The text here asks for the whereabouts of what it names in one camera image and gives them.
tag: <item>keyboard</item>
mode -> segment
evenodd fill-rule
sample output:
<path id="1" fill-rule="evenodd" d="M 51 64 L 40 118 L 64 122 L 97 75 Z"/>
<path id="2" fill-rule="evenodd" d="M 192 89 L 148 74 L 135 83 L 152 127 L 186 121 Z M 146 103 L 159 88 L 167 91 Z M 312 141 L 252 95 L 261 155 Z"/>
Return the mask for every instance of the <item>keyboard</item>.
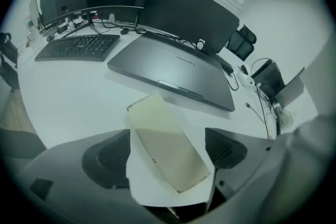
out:
<path id="1" fill-rule="evenodd" d="M 74 36 L 49 42 L 35 61 L 84 60 L 103 62 L 117 43 L 119 35 Z"/>

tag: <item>white tabletop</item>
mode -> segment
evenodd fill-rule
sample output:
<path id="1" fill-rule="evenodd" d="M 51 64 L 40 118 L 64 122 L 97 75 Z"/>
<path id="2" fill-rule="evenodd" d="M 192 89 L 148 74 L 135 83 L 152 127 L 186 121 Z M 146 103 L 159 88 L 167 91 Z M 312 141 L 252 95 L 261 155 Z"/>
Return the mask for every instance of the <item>white tabletop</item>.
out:
<path id="1" fill-rule="evenodd" d="M 100 32 L 106 31 L 101 25 L 96 27 Z M 120 29 L 111 29 L 106 34 L 119 32 Z M 95 33 L 85 28 L 76 35 L 89 34 Z M 129 129 L 126 108 L 158 90 L 212 175 L 178 194 L 164 180 L 153 162 L 148 161 L 149 156 L 138 137 L 132 133 L 131 154 L 127 163 L 132 196 L 145 206 L 173 207 L 205 202 L 210 195 L 214 168 L 205 150 L 204 129 L 215 127 L 267 138 L 263 122 L 245 105 L 248 102 L 262 117 L 258 95 L 238 82 L 240 88 L 232 91 L 236 110 L 227 112 L 109 70 L 107 62 L 139 36 L 133 32 L 121 36 L 105 62 L 35 62 L 34 58 L 40 50 L 38 47 L 42 46 L 32 44 L 22 49 L 18 58 L 18 75 L 28 116 L 42 142 L 50 148 L 99 133 Z M 220 52 L 220 56 L 234 67 L 245 64 L 226 49 Z M 232 87 L 236 87 L 235 79 L 228 75 L 226 77 Z M 262 103 L 265 114 L 270 113 L 265 101 Z M 266 119 L 270 135 L 275 138 L 274 116 L 267 114 Z"/>

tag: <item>floor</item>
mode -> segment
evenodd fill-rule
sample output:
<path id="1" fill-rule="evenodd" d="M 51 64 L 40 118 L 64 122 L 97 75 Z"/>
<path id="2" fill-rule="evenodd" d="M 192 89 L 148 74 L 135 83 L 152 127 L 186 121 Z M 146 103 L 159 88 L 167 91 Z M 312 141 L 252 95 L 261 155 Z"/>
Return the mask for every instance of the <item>floor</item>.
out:
<path id="1" fill-rule="evenodd" d="M 0 127 L 11 131 L 25 131 L 36 134 L 36 131 L 29 120 L 19 90 L 14 90 L 10 93 L 4 120 Z"/>

